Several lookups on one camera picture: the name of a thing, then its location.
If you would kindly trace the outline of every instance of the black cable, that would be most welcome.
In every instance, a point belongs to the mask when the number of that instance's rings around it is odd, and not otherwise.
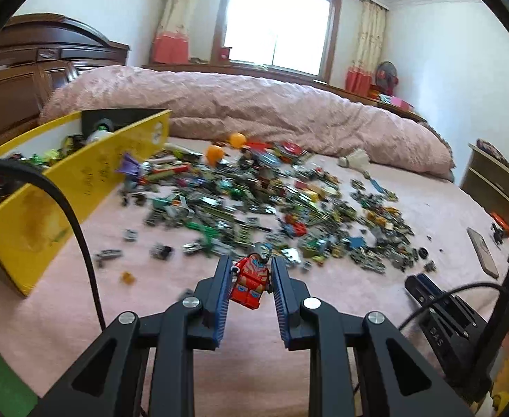
[[[100,303],[100,295],[98,293],[98,284],[94,274],[92,258],[90,257],[90,252],[88,250],[87,242],[84,239],[83,230],[81,229],[79,220],[77,219],[77,216],[75,215],[75,212],[67,198],[50,179],[26,164],[19,163],[14,160],[0,160],[0,175],[20,182],[30,183],[31,185],[42,189],[48,193],[48,195],[55,200],[62,209],[65,217],[69,221],[69,225],[71,226],[73,233],[75,234],[81,253],[83,254],[84,264],[87,267],[88,279],[90,281],[92,299],[94,300],[94,308],[96,309],[96,314],[98,316],[98,323],[100,323],[102,331],[106,329],[106,321],[104,319],[104,313],[102,312],[102,305]]]
[[[466,285],[462,285],[460,287],[456,287],[450,291],[446,291],[446,292],[443,292],[442,294],[438,295],[437,297],[435,297],[433,300],[430,300],[428,301],[426,304],[424,304],[422,307],[420,307],[419,309],[416,309],[416,311],[414,311],[413,313],[411,313],[406,319],[404,322],[402,322],[399,327],[398,327],[398,330],[402,331],[403,329],[405,329],[405,327],[407,327],[407,325],[413,321],[417,316],[419,316],[421,313],[423,313],[424,311],[426,311],[426,309],[429,309],[431,308],[434,304],[436,304],[437,302],[441,301],[442,299],[445,299],[447,298],[448,296],[451,296],[451,295],[454,295],[455,293],[458,293],[460,291],[465,291],[465,290],[469,290],[471,288],[495,288],[496,290],[498,290],[500,293],[507,293],[507,290],[502,287],[500,284],[497,284],[497,283],[490,283],[490,282],[482,282],[482,283],[471,283],[471,284],[466,284]],[[359,390],[359,388],[361,387],[361,383],[358,383],[355,388],[353,389],[353,394],[356,394]]]

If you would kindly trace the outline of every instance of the orange ball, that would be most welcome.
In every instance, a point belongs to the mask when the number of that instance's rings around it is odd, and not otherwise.
[[[242,133],[233,133],[229,137],[229,144],[231,144],[231,147],[234,149],[241,149],[245,143],[247,142],[247,139],[245,138],[245,135]]]
[[[206,149],[206,153],[204,155],[206,156],[206,160],[210,166],[216,166],[217,162],[222,161],[225,152],[221,147],[211,145],[208,149]]]

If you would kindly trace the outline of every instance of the red lego minifigure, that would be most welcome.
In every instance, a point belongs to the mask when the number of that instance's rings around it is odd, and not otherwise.
[[[258,309],[264,290],[272,291],[268,261],[270,249],[264,243],[254,243],[254,252],[239,260],[232,271],[237,281],[229,299],[249,309]]]

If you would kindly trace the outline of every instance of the triangular cutout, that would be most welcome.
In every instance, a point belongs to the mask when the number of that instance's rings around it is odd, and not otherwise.
[[[392,338],[386,340],[389,357],[393,364],[393,370],[399,389],[403,396],[409,396],[417,392],[429,389],[432,385],[430,378],[418,367],[400,344]]]
[[[99,397],[104,392],[108,370],[112,363],[117,342],[109,339],[100,352],[92,358],[88,365],[78,374],[72,383],[75,390]]]

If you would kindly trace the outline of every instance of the window frame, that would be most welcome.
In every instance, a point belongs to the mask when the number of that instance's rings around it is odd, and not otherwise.
[[[337,32],[339,28],[339,14],[341,12],[341,0],[328,0],[330,2],[330,14],[328,16],[328,32],[326,33],[326,41],[324,44],[324,52],[320,62],[320,72],[318,75],[308,74],[301,71],[286,69],[274,65],[266,65],[271,71],[297,75],[303,78],[318,80],[329,83],[331,76],[331,66],[333,64],[334,54],[336,52]],[[212,43],[211,63],[215,65],[235,64],[241,66],[254,66],[253,63],[243,61],[222,61],[220,59],[220,48],[224,47],[225,33],[227,31],[227,7],[229,0],[220,0],[219,9],[217,10],[216,26],[214,30],[214,38]]]

